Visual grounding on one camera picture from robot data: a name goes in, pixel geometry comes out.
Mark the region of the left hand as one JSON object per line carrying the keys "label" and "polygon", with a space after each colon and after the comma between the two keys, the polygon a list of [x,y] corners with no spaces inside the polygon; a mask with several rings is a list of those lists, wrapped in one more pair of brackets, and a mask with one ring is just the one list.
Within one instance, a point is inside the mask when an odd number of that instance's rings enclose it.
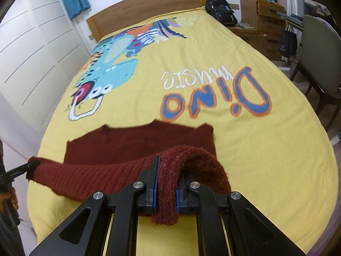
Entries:
{"label": "left hand", "polygon": [[0,193],[0,212],[1,213],[3,213],[5,211],[4,203],[6,201],[10,201],[15,210],[19,209],[19,202],[17,199],[16,190],[14,187],[12,187],[11,190],[8,192],[1,192]]}

